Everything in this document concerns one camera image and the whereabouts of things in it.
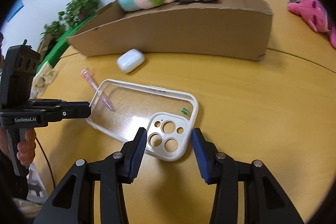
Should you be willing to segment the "person left hand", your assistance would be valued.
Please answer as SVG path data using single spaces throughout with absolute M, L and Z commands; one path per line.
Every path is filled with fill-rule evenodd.
M 30 165 L 35 158 L 36 150 L 36 132 L 33 128 L 27 129 L 25 139 L 18 144 L 17 159 L 22 165 Z M 7 143 L 7 133 L 4 128 L 1 128 L 1 151 L 7 156 L 10 156 L 9 147 Z

